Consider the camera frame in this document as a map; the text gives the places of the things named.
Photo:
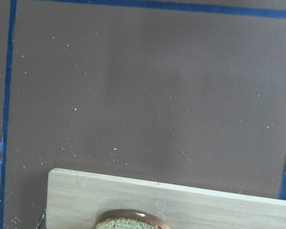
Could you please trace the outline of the bread slice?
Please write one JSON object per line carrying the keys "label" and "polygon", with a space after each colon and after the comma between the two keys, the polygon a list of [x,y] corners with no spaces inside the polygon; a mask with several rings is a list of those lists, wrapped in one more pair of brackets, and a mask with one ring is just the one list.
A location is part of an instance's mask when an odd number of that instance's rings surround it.
{"label": "bread slice", "polygon": [[135,209],[114,209],[102,213],[95,229],[169,229],[162,219]]}

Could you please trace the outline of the wooden cutting board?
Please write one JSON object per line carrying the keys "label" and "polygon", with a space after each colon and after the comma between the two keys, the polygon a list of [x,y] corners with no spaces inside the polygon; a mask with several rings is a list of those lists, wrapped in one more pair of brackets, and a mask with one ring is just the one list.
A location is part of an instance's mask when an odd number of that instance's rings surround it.
{"label": "wooden cutting board", "polygon": [[286,200],[55,168],[46,227],[91,229],[112,209],[157,216],[172,229],[286,229]]}

